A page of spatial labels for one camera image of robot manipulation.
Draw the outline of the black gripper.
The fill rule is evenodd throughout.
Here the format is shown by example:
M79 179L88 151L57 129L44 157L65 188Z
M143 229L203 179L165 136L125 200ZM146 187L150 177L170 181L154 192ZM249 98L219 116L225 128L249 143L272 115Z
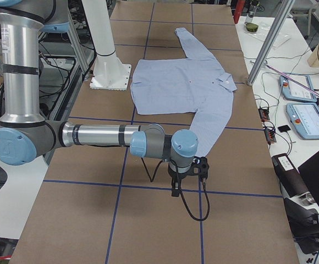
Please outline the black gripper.
M168 173L171 180L172 185L172 197L179 197L180 195L180 187L182 180L188 176L194 176L194 163L192 162L187 167L178 167L175 162L169 162L168 165Z

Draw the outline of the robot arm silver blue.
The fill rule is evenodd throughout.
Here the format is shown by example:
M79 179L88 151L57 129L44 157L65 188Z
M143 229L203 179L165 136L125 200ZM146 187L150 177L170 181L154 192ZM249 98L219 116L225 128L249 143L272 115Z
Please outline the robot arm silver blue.
M22 165L59 147L128 147L134 156L168 163L172 195L182 180L199 175L198 140L186 129L167 135L158 124L82 125L46 120L40 114L39 41L44 26L69 29L67 1L0 1L5 113L0 117L0 161Z

